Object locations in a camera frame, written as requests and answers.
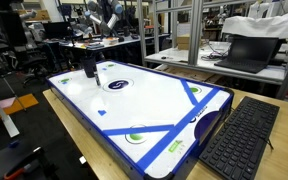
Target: workbench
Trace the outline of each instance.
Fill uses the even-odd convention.
[[[239,90],[233,91],[235,93],[233,108],[236,108],[245,96],[280,107],[270,136],[274,150],[271,151],[269,147],[265,149],[256,179],[288,179],[288,102]],[[53,92],[47,90],[43,93],[97,177],[99,179],[128,179],[107,151],[99,145]],[[188,163],[192,163],[193,169],[187,177],[176,176],[177,179],[221,179],[220,176],[201,162],[188,161]]]

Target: office chair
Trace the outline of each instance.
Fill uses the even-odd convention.
[[[0,11],[0,26],[10,49],[14,52],[13,60],[15,58],[16,62],[12,62],[13,69],[33,74],[24,80],[23,87],[34,79],[45,83],[48,72],[44,66],[47,65],[47,58],[42,53],[36,51],[29,53],[26,49],[28,41],[19,14],[13,11]]]

